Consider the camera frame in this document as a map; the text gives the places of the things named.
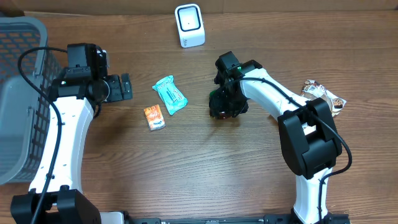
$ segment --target brown snack wrapper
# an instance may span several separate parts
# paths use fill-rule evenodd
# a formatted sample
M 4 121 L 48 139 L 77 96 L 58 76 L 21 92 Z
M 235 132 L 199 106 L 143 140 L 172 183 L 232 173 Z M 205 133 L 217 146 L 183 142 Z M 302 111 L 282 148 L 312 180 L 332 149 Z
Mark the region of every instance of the brown snack wrapper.
M 340 113 L 347 102 L 346 100 L 334 95 L 331 91 L 327 90 L 323 85 L 319 84 L 315 80 L 307 80 L 304 82 L 303 88 L 301 89 L 301 96 L 304 96 L 309 100 L 314 100 L 319 97 L 322 98 L 328 103 L 333 117 Z

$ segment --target cable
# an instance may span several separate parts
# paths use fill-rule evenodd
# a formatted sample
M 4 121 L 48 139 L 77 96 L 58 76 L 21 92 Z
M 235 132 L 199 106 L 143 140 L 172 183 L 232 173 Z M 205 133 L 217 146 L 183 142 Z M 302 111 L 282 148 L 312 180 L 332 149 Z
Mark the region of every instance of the cable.
M 97 110 L 97 112 L 95 113 L 93 119 L 97 118 L 97 117 L 100 115 L 101 110 L 102 110 L 102 103 L 98 103 L 98 110 Z
M 333 128 L 331 128 L 329 125 L 327 125 L 324 121 L 322 121 L 318 116 L 316 116 L 315 114 L 313 114 L 310 110 L 308 110 L 306 107 L 302 106 L 301 104 L 297 103 L 295 100 L 293 100 L 293 98 L 291 98 L 288 94 L 286 94 L 283 90 L 281 90 L 277 85 L 275 85 L 275 83 L 272 83 L 268 80 L 266 80 L 265 78 L 252 78 L 252 77 L 247 77 L 247 78 L 240 78 L 237 80 L 232 80 L 230 82 L 228 82 L 226 85 L 232 85 L 234 83 L 243 81 L 243 80 L 252 80 L 252 81 L 259 81 L 259 82 L 263 82 L 266 83 L 270 86 L 272 86 L 273 88 L 275 88 L 281 95 L 283 95 L 286 99 L 289 100 L 289 102 L 293 103 L 295 106 L 297 106 L 298 108 L 304 110 L 306 113 L 308 113 L 315 121 L 318 121 L 319 123 L 321 123 L 322 125 L 324 125 L 324 127 L 326 127 L 327 129 L 329 129 L 329 131 L 336 136 L 336 138 L 338 138 L 341 141 L 341 144 L 344 146 L 344 148 L 346 149 L 347 155 L 348 155 L 348 163 L 347 165 L 338 170 L 338 171 L 334 171 L 330 174 L 325 175 L 324 177 L 322 177 L 320 179 L 320 183 L 319 183 L 319 196 L 318 196 L 318 213 L 319 213 L 319 223 L 321 223 L 322 220 L 322 208 L 321 208 L 321 203 L 322 203 L 322 186 L 325 183 L 325 180 L 333 175 L 337 175 L 337 174 L 341 174 L 343 172 L 346 172 L 352 165 L 353 163 L 353 155 L 351 153 L 351 150 L 349 149 L 347 143 L 344 141 L 344 139 L 335 131 L 333 130 Z M 220 88 L 218 88 L 216 91 L 221 91 L 223 88 L 225 88 L 225 86 L 221 86 Z
M 19 56 L 18 58 L 18 71 L 21 74 L 21 76 L 23 77 L 23 79 L 42 97 L 44 98 L 54 109 L 55 114 L 57 115 L 57 120 L 58 120 L 58 133 L 57 133 L 57 140 L 55 141 L 55 149 L 54 149 L 54 153 L 52 155 L 51 158 L 51 163 L 50 163 L 50 167 L 49 167 L 49 172 L 46 175 L 46 180 L 44 183 L 44 187 L 43 187 L 43 191 L 42 191 L 42 195 L 39 198 L 39 202 L 37 203 L 36 206 L 36 210 L 33 214 L 32 217 L 32 221 L 30 222 L 30 224 L 35 224 L 37 219 L 39 218 L 39 215 L 42 211 L 42 205 L 44 202 L 44 196 L 45 193 L 47 192 L 47 190 L 49 189 L 49 185 L 50 185 L 50 180 L 53 178 L 52 172 L 54 170 L 54 165 L 55 165 L 55 161 L 57 159 L 57 154 L 58 154 L 58 150 L 60 147 L 60 140 L 61 140 L 61 132 L 62 132 L 62 119 L 61 119 L 61 114 L 58 110 L 58 108 L 55 106 L 55 104 L 50 100 L 50 98 L 48 98 L 48 96 L 39 88 L 37 88 L 37 86 L 35 86 L 25 75 L 24 71 L 22 71 L 22 59 L 24 59 L 24 57 L 31 53 L 31 52 L 35 52 L 37 50 L 56 50 L 59 52 L 65 52 L 67 53 L 66 50 L 63 49 L 58 49 L 55 47 L 35 47 L 32 48 L 30 50 L 25 51 L 24 53 L 21 54 L 21 56 Z
M 102 48 L 101 48 L 100 46 L 95 45 L 95 48 L 96 48 L 97 50 L 99 50 L 99 52 L 101 52 L 101 56 L 103 56 L 103 55 L 105 54 L 105 52 L 102 50 Z

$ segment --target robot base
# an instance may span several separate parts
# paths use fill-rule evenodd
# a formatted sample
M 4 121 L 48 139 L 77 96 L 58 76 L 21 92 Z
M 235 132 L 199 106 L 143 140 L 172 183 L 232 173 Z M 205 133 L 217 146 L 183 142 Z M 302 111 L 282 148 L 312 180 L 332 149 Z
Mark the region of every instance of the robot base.
M 329 213 L 321 224 L 350 224 L 348 215 Z M 293 209 L 287 215 L 265 215 L 264 217 L 247 218 L 192 218 L 179 220 L 161 220 L 159 218 L 129 219 L 128 224 L 303 224 Z

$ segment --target teal snack wrapper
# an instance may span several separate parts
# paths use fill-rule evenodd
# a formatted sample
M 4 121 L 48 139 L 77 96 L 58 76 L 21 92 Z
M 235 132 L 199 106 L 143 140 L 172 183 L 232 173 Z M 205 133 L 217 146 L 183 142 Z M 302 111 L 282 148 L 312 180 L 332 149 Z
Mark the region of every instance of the teal snack wrapper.
M 160 99 L 166 104 L 170 115 L 173 115 L 188 103 L 188 100 L 174 85 L 174 77 L 172 75 L 162 78 L 152 88 L 158 92 Z

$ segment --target white device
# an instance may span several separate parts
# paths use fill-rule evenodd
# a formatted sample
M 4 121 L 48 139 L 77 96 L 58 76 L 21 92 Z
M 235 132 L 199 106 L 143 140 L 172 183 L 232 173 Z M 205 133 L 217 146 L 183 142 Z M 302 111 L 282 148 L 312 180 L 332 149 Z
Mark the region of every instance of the white device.
M 197 4 L 185 4 L 175 9 L 181 47 L 194 47 L 205 43 L 205 28 Z

